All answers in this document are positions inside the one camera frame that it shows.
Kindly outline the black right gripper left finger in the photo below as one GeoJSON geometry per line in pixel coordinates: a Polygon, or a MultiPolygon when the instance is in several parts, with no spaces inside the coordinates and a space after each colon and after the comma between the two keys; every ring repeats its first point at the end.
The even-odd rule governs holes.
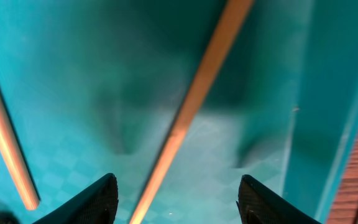
{"type": "Polygon", "coordinates": [[[34,224],[113,224],[118,203],[117,179],[108,173],[34,224]]]}

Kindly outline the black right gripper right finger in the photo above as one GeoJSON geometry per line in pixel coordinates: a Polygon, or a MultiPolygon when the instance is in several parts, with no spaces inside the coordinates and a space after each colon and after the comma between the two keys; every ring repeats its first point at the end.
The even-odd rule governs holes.
{"type": "Polygon", "coordinates": [[[320,224],[251,175],[243,175],[237,207],[242,224],[320,224]]]}

